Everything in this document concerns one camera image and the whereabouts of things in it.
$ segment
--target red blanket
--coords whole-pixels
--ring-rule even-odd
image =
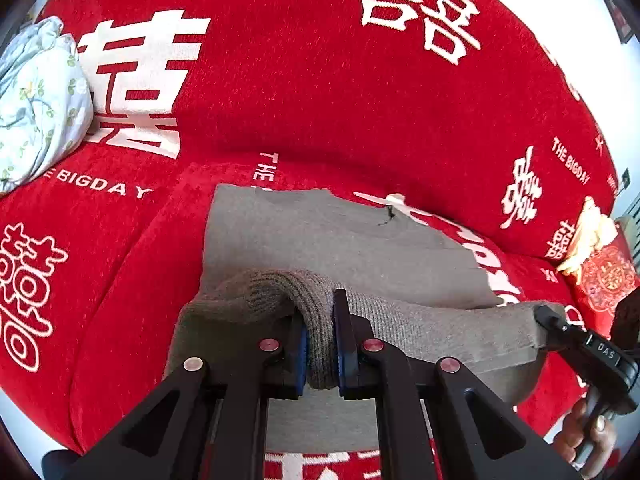
[[[505,303],[572,303],[541,258],[562,258],[585,195],[610,211],[616,173],[498,0],[51,0],[52,14],[97,117],[0,201],[0,384],[65,445],[92,446],[161,377],[220,182],[401,192],[478,233],[412,212],[466,244]],[[578,396],[563,366],[549,359],[520,408],[538,431]]]

